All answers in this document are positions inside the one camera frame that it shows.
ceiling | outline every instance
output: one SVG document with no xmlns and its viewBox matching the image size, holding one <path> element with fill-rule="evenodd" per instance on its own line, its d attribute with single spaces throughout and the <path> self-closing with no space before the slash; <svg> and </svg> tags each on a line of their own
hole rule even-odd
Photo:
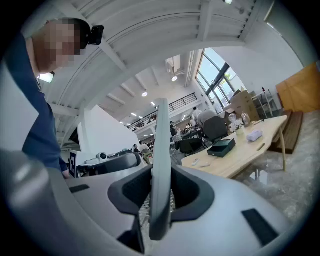
<svg viewBox="0 0 320 256">
<path fill-rule="evenodd" d="M 52 83 L 41 83 L 56 118 L 61 146 L 81 122 L 84 108 L 99 104 L 119 121 L 131 111 L 141 116 L 149 113 L 151 97 L 142 101 L 142 92 L 161 92 L 163 86 L 175 86 L 167 72 L 168 58 L 180 55 L 185 73 L 176 85 L 188 86 L 195 69 L 191 51 L 243 46 L 261 2 L 233 0 L 230 5 L 222 0 L 53 0 L 44 4 L 25 24 L 25 37 L 47 20 L 62 17 L 104 26 L 100 46 L 89 45 L 69 67 L 56 70 Z M 141 102 L 141 108 L 135 105 L 132 109 L 133 102 Z"/>
</svg>

balcony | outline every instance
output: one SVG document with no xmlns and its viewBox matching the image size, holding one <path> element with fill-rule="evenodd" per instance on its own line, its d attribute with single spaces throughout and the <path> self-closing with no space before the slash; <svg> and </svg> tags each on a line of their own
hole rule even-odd
<svg viewBox="0 0 320 256">
<path fill-rule="evenodd" d="M 192 93 L 192 94 L 189 94 L 188 96 L 180 98 L 180 99 L 176 100 L 175 102 L 172 102 L 169 104 L 169 113 L 176 111 L 180 108 L 183 108 L 184 106 L 186 106 L 188 104 L 196 102 L 197 100 L 198 99 L 197 99 L 195 93 Z M 128 128 L 131 131 L 135 132 L 139 128 L 142 128 L 145 125 L 148 125 L 148 124 L 152 123 L 153 121 L 156 121 L 157 116 L 158 116 L 158 110 L 156 110 L 155 112 L 152 112 L 151 114 L 148 114 L 144 118 L 134 122 L 133 124 L 128 126 Z"/>
</svg>

ceiling light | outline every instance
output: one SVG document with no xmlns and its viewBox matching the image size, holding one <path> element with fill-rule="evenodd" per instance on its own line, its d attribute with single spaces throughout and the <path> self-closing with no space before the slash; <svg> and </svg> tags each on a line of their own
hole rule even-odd
<svg viewBox="0 0 320 256">
<path fill-rule="evenodd" d="M 37 78 L 50 84 L 54 79 L 54 76 L 55 76 L 55 72 L 50 72 L 46 74 L 41 74 Z"/>
</svg>

window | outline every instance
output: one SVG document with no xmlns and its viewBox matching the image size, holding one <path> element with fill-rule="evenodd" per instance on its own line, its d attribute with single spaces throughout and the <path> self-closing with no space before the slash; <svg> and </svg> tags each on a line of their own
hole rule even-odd
<svg viewBox="0 0 320 256">
<path fill-rule="evenodd" d="M 217 113 L 229 105 L 236 90 L 246 90 L 235 71 L 212 48 L 203 50 L 196 79 Z"/>
</svg>

black chair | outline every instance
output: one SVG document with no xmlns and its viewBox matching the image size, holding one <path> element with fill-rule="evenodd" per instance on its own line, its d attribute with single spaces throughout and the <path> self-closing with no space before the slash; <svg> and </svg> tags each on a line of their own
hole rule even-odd
<svg viewBox="0 0 320 256">
<path fill-rule="evenodd" d="M 180 148 L 180 152 L 184 154 L 184 157 L 186 157 L 187 154 L 189 156 L 195 154 L 196 151 L 200 150 L 201 148 L 206 149 L 206 145 L 200 138 L 188 138 L 180 140 L 178 142 L 178 147 Z"/>
<path fill-rule="evenodd" d="M 130 169 L 141 164 L 141 157 L 138 153 L 126 153 L 124 155 L 112 158 L 105 162 L 86 166 L 85 170 L 89 176 L 110 174 L 122 170 Z"/>
<path fill-rule="evenodd" d="M 204 122 L 203 133 L 214 143 L 216 139 L 228 136 L 228 129 L 220 116 L 214 116 Z"/>
</svg>

